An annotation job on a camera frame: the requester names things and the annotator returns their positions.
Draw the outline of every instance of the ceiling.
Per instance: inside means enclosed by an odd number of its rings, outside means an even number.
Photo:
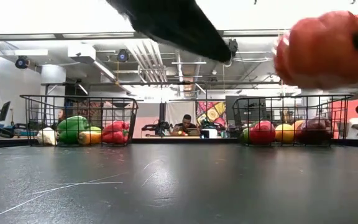
[[[271,49],[273,46],[273,37],[240,37],[238,43],[238,52],[236,60],[231,65],[223,65],[207,58],[174,49],[173,47],[158,44],[160,56],[167,72],[167,81],[179,81],[180,72],[178,65],[172,64],[178,62],[178,55],[182,63],[201,62],[200,72],[196,74],[197,65],[182,65],[181,71],[184,78],[193,81],[210,81],[215,78],[217,81],[225,82],[256,82],[272,81],[278,82],[280,79],[274,74],[272,67]],[[67,49],[73,44],[90,44],[96,49],[96,56],[110,71],[118,77],[120,82],[140,82],[138,75],[138,63],[135,57],[129,52],[129,60],[125,63],[117,62],[117,53],[120,49],[127,49],[128,46],[144,45],[148,39],[137,40],[48,40],[48,41],[9,41],[1,44],[1,50],[40,50],[47,49],[48,55],[29,56],[32,63],[38,66],[46,64],[62,65],[67,69],[67,77],[71,79],[82,79],[85,83],[97,83],[101,81],[101,72],[96,67],[76,63],[67,56]],[[144,47],[149,60],[153,63],[153,57]],[[216,85],[215,89],[240,89],[240,88],[271,88],[265,85]]]
[[[218,30],[287,29],[302,17],[332,10],[358,13],[358,0],[352,1],[196,0]],[[127,31],[133,31],[129,22],[105,0],[0,0],[0,34]]]
[[[197,88],[195,85],[189,88],[183,88],[177,86],[178,92],[183,92],[185,96],[194,96],[196,91],[202,93],[203,89],[214,90],[245,90],[242,94],[254,92],[259,95],[277,95],[281,93],[282,86],[279,85],[280,79],[275,75],[272,63],[271,49],[273,47],[274,37],[238,37],[236,39],[238,43],[238,51],[232,63],[230,65],[223,65],[207,58],[177,50],[173,47],[157,44],[160,52],[160,57],[163,62],[163,71],[166,74],[167,81],[179,82],[182,80],[181,74],[184,80],[189,81],[211,81],[212,78],[218,82],[228,82],[225,85],[200,85]],[[140,58],[143,55],[144,62],[142,65],[147,66],[146,56],[153,65],[154,59],[157,58],[157,51],[153,49],[150,53],[147,48],[147,43],[150,43],[149,39],[112,39],[112,40],[37,40],[37,41],[8,41],[2,42],[0,50],[42,50],[47,49],[47,55],[35,55],[29,56],[32,64],[41,67],[42,65],[54,64],[61,65],[67,70],[67,78],[71,80],[81,79],[86,85],[87,83],[101,83],[104,82],[103,75],[100,69],[94,65],[88,65],[85,63],[78,63],[68,57],[68,48],[75,44],[88,44],[92,45],[96,50],[96,58],[102,63],[109,71],[111,71],[120,83],[123,82],[141,82],[141,77],[148,81],[151,80],[145,74],[143,69],[138,70],[139,63],[135,59]],[[117,53],[120,49],[133,49],[134,46],[141,46],[145,49],[144,52],[129,52],[129,60],[125,63],[117,62]],[[181,65],[179,67],[175,62],[178,62],[178,56],[180,62],[189,63]],[[9,60],[16,61],[17,56],[5,57]],[[194,62],[201,62],[201,65],[196,65]],[[151,71],[157,72],[156,67],[149,69],[149,75],[152,76]],[[163,80],[163,77],[158,76],[158,81]],[[263,82],[264,84],[247,84],[247,82]],[[287,93],[297,92],[297,87],[286,86]],[[119,92],[122,88],[118,86],[88,86],[89,91],[110,91]],[[335,93],[354,93],[358,92],[358,85],[352,88],[333,90]]]

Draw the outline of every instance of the wire basket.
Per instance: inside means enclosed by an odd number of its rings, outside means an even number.
[[[350,97],[352,95],[238,98],[232,106],[237,138],[245,145],[329,146],[333,140],[346,138]]]
[[[132,141],[138,104],[132,98],[21,95],[27,136],[41,146],[113,145]]]

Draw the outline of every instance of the pink wall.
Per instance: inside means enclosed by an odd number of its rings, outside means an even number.
[[[347,107],[347,120],[349,121],[351,118],[358,118],[358,114],[356,113],[356,106],[358,106],[358,100],[349,100],[348,102],[348,107]],[[337,107],[340,108],[341,107],[341,102],[337,101],[334,102],[333,107]],[[338,119],[340,116],[340,113],[336,112],[336,118]]]
[[[134,137],[133,138],[144,138],[146,134],[154,134],[153,131],[142,131],[142,128],[146,124],[155,124],[158,120],[158,116],[154,117],[137,117],[135,122]]]

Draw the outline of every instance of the wall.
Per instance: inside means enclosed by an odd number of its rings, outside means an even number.
[[[144,138],[146,134],[154,135],[153,131],[142,131],[146,124],[156,124],[160,116],[159,103],[138,103],[134,138]]]
[[[0,89],[1,107],[11,101],[15,123],[25,123],[25,99],[19,95],[40,94],[40,74],[33,70],[20,70],[14,63],[0,57]],[[11,112],[8,112],[6,124],[11,122]]]
[[[349,121],[351,118],[358,118],[358,114],[356,113],[356,106],[358,106],[358,100],[349,100],[347,104],[347,120]],[[344,103],[340,101],[334,102],[333,104],[334,108],[337,108],[338,111],[336,113],[336,119],[344,119],[345,118],[345,112],[343,111],[340,113],[340,109],[344,108]]]

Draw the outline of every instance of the table surface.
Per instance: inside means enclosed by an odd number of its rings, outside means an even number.
[[[0,223],[358,223],[358,148],[0,148]]]

